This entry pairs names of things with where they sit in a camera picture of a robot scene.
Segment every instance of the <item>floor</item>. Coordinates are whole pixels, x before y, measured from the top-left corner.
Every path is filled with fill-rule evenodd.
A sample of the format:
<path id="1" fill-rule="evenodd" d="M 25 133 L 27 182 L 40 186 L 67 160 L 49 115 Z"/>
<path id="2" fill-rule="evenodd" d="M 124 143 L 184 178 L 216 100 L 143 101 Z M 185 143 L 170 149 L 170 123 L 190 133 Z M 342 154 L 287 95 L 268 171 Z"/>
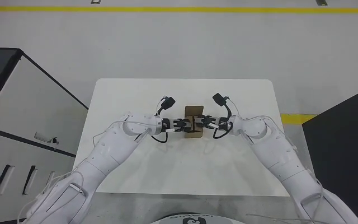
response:
<path id="1" fill-rule="evenodd" d="M 88 6 L 89 0 L 47 1 Z M 357 7 L 354 0 L 327 0 Z M 44 5 L 12 0 L 4 5 Z M 102 0 L 103 6 L 128 6 Z M 135 1 L 135 6 L 317 7 L 314 0 Z M 86 105 L 99 78 L 268 78 L 281 113 L 318 114 L 357 93 L 357 15 L 1 12 L 0 46 L 21 48 Z M 284 124 L 312 169 L 300 125 Z M 84 223 L 151 223 L 193 211 L 246 223 L 296 217 L 287 197 L 97 193 Z"/>

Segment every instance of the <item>black cable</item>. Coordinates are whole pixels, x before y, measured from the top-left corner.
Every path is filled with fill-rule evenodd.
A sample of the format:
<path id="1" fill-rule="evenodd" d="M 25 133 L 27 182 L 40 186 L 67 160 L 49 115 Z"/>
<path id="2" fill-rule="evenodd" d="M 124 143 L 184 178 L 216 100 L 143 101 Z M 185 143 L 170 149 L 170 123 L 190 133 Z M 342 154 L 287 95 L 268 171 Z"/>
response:
<path id="1" fill-rule="evenodd" d="M 157 111 L 157 115 L 161 114 L 163 108 L 161 107 L 158 111 Z"/>
<path id="2" fill-rule="evenodd" d="M 151 138 L 153 138 L 154 140 L 156 140 L 157 142 L 160 142 L 160 143 L 166 143 L 168 141 L 168 132 L 166 132 L 166 140 L 165 141 L 161 141 L 159 139 L 156 139 L 154 138 L 153 136 L 151 136 Z"/>
<path id="3" fill-rule="evenodd" d="M 156 116 L 159 115 L 159 114 L 161 114 L 162 110 L 163 110 L 163 107 L 161 107 L 161 108 L 157 111 Z M 155 137 L 153 137 L 153 136 L 151 136 L 151 138 L 153 138 L 154 140 L 156 140 L 156 141 L 159 142 L 159 143 L 166 143 L 166 142 L 168 142 L 168 132 L 166 132 L 166 139 L 165 139 L 164 141 L 161 141 L 161 140 L 159 140 L 159 139 L 157 139 L 157 138 L 155 138 Z"/>
<path id="4" fill-rule="evenodd" d="M 232 122 L 230 122 L 230 125 L 231 125 L 231 127 L 224 133 L 224 134 L 222 134 L 222 135 L 220 135 L 220 136 L 215 136 L 216 135 L 216 131 L 218 130 L 217 128 L 215 128 L 215 131 L 214 131 L 214 134 L 213 134 L 213 138 L 214 139 L 219 139 L 219 138 L 222 138 L 222 137 L 224 137 L 224 136 L 226 136 L 227 134 L 229 134 L 229 132 L 233 129 L 233 127 L 234 127 L 234 124 L 232 123 Z"/>
<path id="5" fill-rule="evenodd" d="M 224 104 L 225 108 L 227 109 L 228 111 L 228 118 L 230 118 L 233 114 L 231 113 L 231 110 L 230 108 L 228 107 L 228 105 Z"/>

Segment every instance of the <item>metal bracket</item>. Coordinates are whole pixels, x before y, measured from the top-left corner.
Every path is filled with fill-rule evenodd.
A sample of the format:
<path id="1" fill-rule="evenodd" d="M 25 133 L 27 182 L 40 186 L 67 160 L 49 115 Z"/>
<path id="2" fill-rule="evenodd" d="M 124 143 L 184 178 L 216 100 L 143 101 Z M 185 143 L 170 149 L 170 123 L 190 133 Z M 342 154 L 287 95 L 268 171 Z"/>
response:
<path id="1" fill-rule="evenodd" d="M 101 0 L 91 0 L 91 4 L 101 4 Z"/>

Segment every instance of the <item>white table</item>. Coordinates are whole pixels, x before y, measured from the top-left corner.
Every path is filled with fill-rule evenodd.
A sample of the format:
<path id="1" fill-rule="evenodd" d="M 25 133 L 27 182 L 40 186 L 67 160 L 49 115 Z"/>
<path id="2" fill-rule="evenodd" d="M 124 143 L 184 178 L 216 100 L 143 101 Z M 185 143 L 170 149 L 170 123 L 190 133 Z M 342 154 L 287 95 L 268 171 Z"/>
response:
<path id="1" fill-rule="evenodd" d="M 268 80 L 101 79 L 96 83 L 75 165 L 93 149 L 92 137 L 124 113 L 156 112 L 159 100 L 172 96 L 176 103 L 161 113 L 183 118 L 186 105 L 203 105 L 204 114 L 226 116 L 212 96 L 219 92 L 238 106 L 241 116 L 268 115 L 283 129 L 272 83 Z M 233 114 L 234 106 L 230 105 Z M 98 192 L 288 196 L 242 137 L 184 139 L 169 133 L 162 144 L 147 137 L 119 168 L 100 185 Z"/>

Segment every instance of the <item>white cable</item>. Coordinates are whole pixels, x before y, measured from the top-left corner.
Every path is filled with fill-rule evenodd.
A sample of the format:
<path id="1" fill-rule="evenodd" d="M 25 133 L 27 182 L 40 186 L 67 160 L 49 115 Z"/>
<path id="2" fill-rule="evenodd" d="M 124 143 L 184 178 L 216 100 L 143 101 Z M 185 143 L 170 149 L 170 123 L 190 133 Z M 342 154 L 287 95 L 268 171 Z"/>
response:
<path id="1" fill-rule="evenodd" d="M 323 223 L 323 224 L 329 224 L 329 222 L 322 222 L 319 220 L 307 220 L 305 218 L 277 218 L 277 217 L 271 217 L 271 216 L 263 216 L 260 214 L 251 214 L 251 213 L 247 213 L 247 216 L 257 216 L 257 217 L 263 217 L 263 218 L 269 218 L 271 220 L 278 220 L 278 221 L 284 221 L 284 220 L 291 220 L 291 221 L 308 221 L 308 222 L 318 222 L 318 223 Z"/>
<path id="2" fill-rule="evenodd" d="M 158 107 L 159 107 L 159 104 L 165 99 L 166 96 L 163 96 L 163 98 L 159 101 L 159 103 L 157 104 L 157 108 L 156 108 L 156 113 L 158 113 Z"/>
<path id="3" fill-rule="evenodd" d="M 39 222 L 39 224 L 41 224 L 45 219 L 47 219 L 49 216 L 51 216 L 51 215 L 52 215 L 53 213 L 55 213 L 57 210 L 59 210 L 60 208 L 64 207 L 66 204 L 70 203 L 75 197 L 77 197 L 77 195 L 78 195 L 79 193 L 81 193 L 81 190 L 82 190 L 82 187 L 83 187 L 83 182 L 84 182 L 84 177 L 83 177 L 83 175 L 82 175 L 80 172 L 78 172 L 78 171 L 72 171 L 72 173 L 74 173 L 74 172 L 80 174 L 80 175 L 81 175 L 81 178 L 82 178 L 81 187 L 78 189 L 77 194 L 75 194 L 69 201 L 67 201 L 66 203 L 64 203 L 62 206 L 60 206 L 60 207 L 58 207 L 57 209 L 53 210 L 50 214 L 48 214 L 46 217 L 44 217 L 44 218 L 41 220 L 41 222 Z"/>
<path id="4" fill-rule="evenodd" d="M 58 179 L 58 178 L 61 178 L 61 177 L 63 177 L 64 175 L 61 175 L 61 176 L 57 176 L 57 177 L 55 177 L 55 178 L 52 178 L 52 179 L 46 184 L 45 188 L 44 188 L 41 192 L 43 192 L 43 191 L 51 184 L 51 182 L 52 182 L 53 180 Z M 19 212 L 19 214 L 18 214 L 18 216 L 17 216 L 17 224 L 20 223 L 20 215 L 21 215 L 21 213 L 22 213 L 22 210 L 23 210 L 27 205 L 29 205 L 29 204 L 30 204 L 30 202 L 29 202 L 28 204 L 25 204 L 25 205 L 21 208 L 21 210 L 20 210 L 20 212 Z M 38 206 L 38 207 L 35 209 L 35 211 L 29 216 L 29 218 L 32 217 L 32 215 L 40 208 L 40 206 Z"/>
<path id="5" fill-rule="evenodd" d="M 32 214 L 31 214 L 26 220 L 29 220 L 29 219 L 36 213 L 36 211 L 37 211 L 37 210 L 41 207 L 41 205 L 46 201 L 47 197 L 50 195 L 50 193 L 51 193 L 52 190 L 55 188 L 56 184 L 61 180 L 61 178 L 64 177 L 64 176 L 66 176 L 66 175 L 68 175 L 68 174 L 72 174 L 72 173 L 74 173 L 74 172 L 80 174 L 80 176 L 81 176 L 81 178 L 82 178 L 81 187 L 78 189 L 77 194 L 76 194 L 73 198 L 71 198 L 69 201 L 67 201 L 65 204 L 63 204 L 63 205 L 60 206 L 59 208 L 55 209 L 55 210 L 52 211 L 49 215 L 47 215 L 45 218 L 43 218 L 43 219 L 41 220 L 41 222 L 39 222 L 39 224 L 42 223 L 45 219 L 47 219 L 47 218 L 48 218 L 50 215 L 52 215 L 54 212 L 56 212 L 57 210 L 59 210 L 60 208 L 64 207 L 66 204 L 68 204 L 70 201 L 72 201 L 72 200 L 81 192 L 82 187 L 83 187 L 84 177 L 83 177 L 82 173 L 80 173 L 80 172 L 78 172 L 78 171 L 70 171 L 70 172 L 68 172 L 68 173 L 66 173 L 66 174 L 63 174 L 63 175 L 61 175 L 61 176 L 57 176 L 57 177 L 55 177 L 55 178 L 52 178 L 52 179 L 49 181 L 49 183 L 46 184 L 45 188 L 44 188 L 41 192 L 43 192 L 43 191 L 47 188 L 47 186 L 51 184 L 51 182 L 52 182 L 53 180 L 55 180 L 55 179 L 58 179 L 58 180 L 57 180 L 57 181 L 55 182 L 55 184 L 52 186 L 51 190 L 48 191 L 49 193 L 46 195 L 46 197 L 43 199 L 43 201 L 40 203 L 40 205 L 38 205 L 38 207 L 32 212 Z M 34 201 L 36 201 L 36 200 L 37 200 L 37 197 L 36 197 L 34 200 L 32 200 L 31 202 L 25 204 L 25 205 L 21 208 L 21 210 L 20 210 L 20 212 L 19 212 L 19 214 L 18 214 L 18 216 L 17 216 L 17 224 L 20 224 L 20 215 L 21 215 L 23 209 L 24 209 L 26 206 L 28 206 L 30 203 L 32 203 L 32 202 L 34 202 Z"/>
<path id="6" fill-rule="evenodd" d="M 112 124 L 110 124 L 110 125 L 108 126 L 108 128 L 106 128 L 106 130 L 104 130 L 103 132 L 101 132 L 101 133 L 99 133 L 99 134 L 97 134 L 97 135 L 95 135 L 95 136 L 92 137 L 93 146 L 96 146 L 96 144 L 95 144 L 95 138 L 96 138 L 97 136 L 100 136 L 100 135 L 106 133 L 106 132 L 108 131 L 108 129 L 110 129 L 111 126 L 114 125 L 115 123 L 134 123 L 134 124 L 141 124 L 141 125 L 148 125 L 148 126 L 157 126 L 157 124 L 145 124 L 145 123 L 142 123 L 142 122 L 129 122 L 129 121 L 126 121 L 126 120 L 118 120 L 118 121 L 113 122 Z"/>
<path id="7" fill-rule="evenodd" d="M 317 215 L 318 207 L 321 205 L 321 202 L 323 200 L 323 186 L 322 186 L 321 182 L 319 182 L 319 180 L 316 179 L 316 181 L 319 184 L 319 186 L 321 186 L 321 192 L 319 193 L 319 201 L 318 201 L 317 207 L 315 208 L 315 210 L 313 212 L 312 219 L 314 219 L 315 216 Z"/>
<path id="8" fill-rule="evenodd" d="M 239 113 L 239 110 L 237 109 L 236 104 L 235 104 L 230 98 L 228 98 L 228 100 L 235 106 L 236 111 L 237 111 L 237 115 L 239 116 L 239 118 L 241 118 L 240 113 Z"/>
<path id="9" fill-rule="evenodd" d="M 292 221 L 307 221 L 305 223 L 310 223 L 310 222 L 319 222 L 319 223 L 326 223 L 326 224 L 329 224 L 328 222 L 322 222 L 322 221 L 317 221 L 315 220 L 315 216 L 317 214 L 317 211 L 318 211 L 318 208 L 319 206 L 321 205 L 321 202 L 323 200 L 323 186 L 321 184 L 321 182 L 319 182 L 318 179 L 316 179 L 317 183 L 319 184 L 319 186 L 321 186 L 321 191 L 319 193 L 319 201 L 318 201 L 318 204 L 313 212 L 313 215 L 312 215 L 312 218 L 311 219 L 300 219 L 300 218 L 276 218 L 276 217 L 270 217 L 270 216 L 263 216 L 263 215 L 260 215 L 260 214 L 251 214 L 251 213 L 248 213 L 246 214 L 247 216 L 258 216 L 258 217 L 263 217 L 263 218 L 270 218 L 274 221 L 280 221 L 280 222 L 284 222 L 284 223 L 287 223 L 285 222 L 284 220 L 292 220 Z"/>

